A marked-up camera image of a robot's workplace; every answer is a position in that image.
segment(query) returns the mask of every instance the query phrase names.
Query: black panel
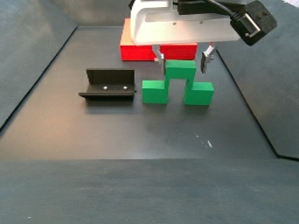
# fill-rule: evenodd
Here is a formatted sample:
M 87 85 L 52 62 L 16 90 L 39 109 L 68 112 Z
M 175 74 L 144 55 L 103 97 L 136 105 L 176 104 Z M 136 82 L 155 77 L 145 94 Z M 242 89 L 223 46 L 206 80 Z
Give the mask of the black panel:
M 79 93 L 87 99 L 133 98 L 135 96 L 135 70 L 132 69 L 88 69 L 88 91 Z
M 262 2 L 278 27 L 252 47 L 219 44 L 219 54 L 276 153 L 299 158 L 299 10 L 280 0 Z

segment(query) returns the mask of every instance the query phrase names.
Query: black metal bracket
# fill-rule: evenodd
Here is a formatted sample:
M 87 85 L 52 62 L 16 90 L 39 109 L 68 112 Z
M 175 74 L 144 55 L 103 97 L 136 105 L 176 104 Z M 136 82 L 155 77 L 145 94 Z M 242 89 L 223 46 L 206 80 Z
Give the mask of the black metal bracket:
M 132 98 L 135 97 L 135 70 L 132 69 L 87 69 L 88 90 L 79 93 L 87 100 L 104 98 Z

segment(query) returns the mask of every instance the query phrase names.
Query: scratch mark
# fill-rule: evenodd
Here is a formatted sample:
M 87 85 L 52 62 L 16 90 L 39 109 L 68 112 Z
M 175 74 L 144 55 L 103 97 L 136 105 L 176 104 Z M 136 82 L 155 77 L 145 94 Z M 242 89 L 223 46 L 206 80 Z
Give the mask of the scratch mark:
M 208 145 L 210 145 L 210 147 L 212 148 L 212 145 L 211 145 L 211 141 L 208 140 Z

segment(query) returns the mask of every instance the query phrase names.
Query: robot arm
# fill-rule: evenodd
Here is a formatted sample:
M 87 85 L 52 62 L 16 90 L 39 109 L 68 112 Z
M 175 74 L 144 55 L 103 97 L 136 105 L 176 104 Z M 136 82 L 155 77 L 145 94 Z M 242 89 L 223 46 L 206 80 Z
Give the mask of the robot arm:
M 132 0 L 131 36 L 137 45 L 238 40 L 252 46 L 276 27 L 252 0 Z

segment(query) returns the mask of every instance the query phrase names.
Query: dark gray tabletop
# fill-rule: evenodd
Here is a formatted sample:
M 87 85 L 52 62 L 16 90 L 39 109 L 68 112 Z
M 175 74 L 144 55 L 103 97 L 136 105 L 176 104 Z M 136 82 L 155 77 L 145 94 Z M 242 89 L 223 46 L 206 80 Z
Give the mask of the dark gray tabletop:
M 272 158 L 219 57 L 196 81 L 211 81 L 208 107 L 184 106 L 184 81 L 171 83 L 169 103 L 141 103 L 141 80 L 161 79 L 152 61 L 123 62 L 121 27 L 80 27 L 5 126 L 0 159 Z M 132 102 L 87 102 L 87 68 L 133 68 Z
M 252 159 L 0 163 L 5 224 L 295 224 L 299 165 Z

